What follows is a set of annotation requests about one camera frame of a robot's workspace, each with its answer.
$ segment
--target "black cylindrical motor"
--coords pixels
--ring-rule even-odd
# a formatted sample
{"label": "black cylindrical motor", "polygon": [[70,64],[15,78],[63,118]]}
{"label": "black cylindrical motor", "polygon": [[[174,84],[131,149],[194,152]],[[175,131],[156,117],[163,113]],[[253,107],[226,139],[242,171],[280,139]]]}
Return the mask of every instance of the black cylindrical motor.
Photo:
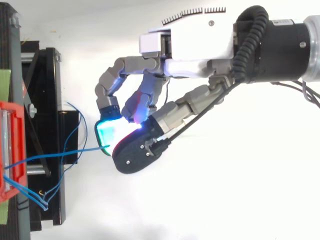
{"label": "black cylindrical motor", "polygon": [[[238,51],[248,35],[253,21],[234,24]],[[308,68],[311,40],[307,25],[291,19],[268,22],[261,43],[247,65],[247,83],[296,81]]]}

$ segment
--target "metal rod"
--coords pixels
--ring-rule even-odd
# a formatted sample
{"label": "metal rod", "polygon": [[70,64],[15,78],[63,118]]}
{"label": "metal rod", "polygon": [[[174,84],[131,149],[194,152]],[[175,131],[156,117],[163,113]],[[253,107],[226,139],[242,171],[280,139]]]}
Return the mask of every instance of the metal rod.
{"label": "metal rod", "polygon": [[44,175],[46,171],[41,164],[28,165],[26,167],[26,172],[28,175]]}
{"label": "metal rod", "polygon": [[23,64],[31,63],[34,58],[34,52],[23,52],[21,53],[21,62]]}

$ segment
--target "green tape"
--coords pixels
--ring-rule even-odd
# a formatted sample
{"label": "green tape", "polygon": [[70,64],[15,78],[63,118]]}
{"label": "green tape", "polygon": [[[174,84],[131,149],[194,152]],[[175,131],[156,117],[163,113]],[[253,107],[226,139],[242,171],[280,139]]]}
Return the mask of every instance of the green tape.
{"label": "green tape", "polygon": [[0,225],[7,225],[9,200],[0,203]]}
{"label": "green tape", "polygon": [[10,69],[0,69],[0,101],[8,102],[10,90]]}

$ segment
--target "red plastic frame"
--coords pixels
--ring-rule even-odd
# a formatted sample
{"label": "red plastic frame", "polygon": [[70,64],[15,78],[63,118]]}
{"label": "red plastic frame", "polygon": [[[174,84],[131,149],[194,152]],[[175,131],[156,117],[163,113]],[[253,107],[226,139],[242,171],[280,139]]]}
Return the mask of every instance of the red plastic frame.
{"label": "red plastic frame", "polygon": [[[11,153],[12,164],[15,164],[26,158],[26,139],[25,139],[25,109],[23,106],[12,102],[0,101],[1,110],[13,111],[11,114]],[[12,180],[19,184],[27,185],[27,164],[24,162],[12,168]],[[19,190],[12,187],[5,192],[4,166],[2,159],[2,143],[0,138],[0,203],[14,197]]]}

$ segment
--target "black coiled cable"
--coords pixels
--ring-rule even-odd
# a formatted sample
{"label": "black coiled cable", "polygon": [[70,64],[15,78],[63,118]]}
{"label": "black coiled cable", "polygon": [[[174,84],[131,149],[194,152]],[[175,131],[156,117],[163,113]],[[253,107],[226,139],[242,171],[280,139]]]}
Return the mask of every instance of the black coiled cable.
{"label": "black coiled cable", "polygon": [[231,76],[236,83],[244,83],[247,81],[248,61],[253,56],[265,34],[269,15],[262,6],[256,5],[244,10],[236,21],[253,21],[249,34],[244,39],[232,61]]}

